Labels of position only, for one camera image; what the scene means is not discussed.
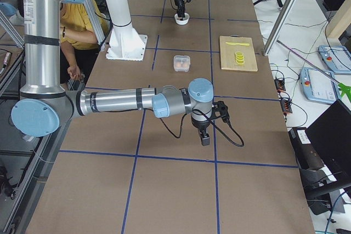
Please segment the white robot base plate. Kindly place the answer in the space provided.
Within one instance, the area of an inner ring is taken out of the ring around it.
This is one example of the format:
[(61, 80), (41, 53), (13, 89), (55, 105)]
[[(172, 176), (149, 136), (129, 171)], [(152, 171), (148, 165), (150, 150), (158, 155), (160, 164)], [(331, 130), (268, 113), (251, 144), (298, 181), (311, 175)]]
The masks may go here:
[(109, 47), (106, 52), (108, 60), (142, 61), (145, 54), (147, 35), (140, 35), (131, 28), (131, 35), (127, 36), (112, 30)]

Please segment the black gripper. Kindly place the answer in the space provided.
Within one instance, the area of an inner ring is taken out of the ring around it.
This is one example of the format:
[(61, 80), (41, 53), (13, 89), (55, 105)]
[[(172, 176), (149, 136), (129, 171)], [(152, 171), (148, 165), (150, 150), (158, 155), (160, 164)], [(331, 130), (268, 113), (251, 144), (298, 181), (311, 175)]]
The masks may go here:
[(207, 127), (210, 125), (209, 119), (211, 118), (211, 115), (212, 110), (205, 112), (199, 109), (193, 109), (191, 112), (191, 122), (193, 126), (198, 129), (202, 146), (209, 146), (211, 142), (210, 135), (207, 131)]
[(177, 6), (177, 15), (180, 18), (185, 17), (185, 2), (184, 0), (174, 0), (175, 5)]

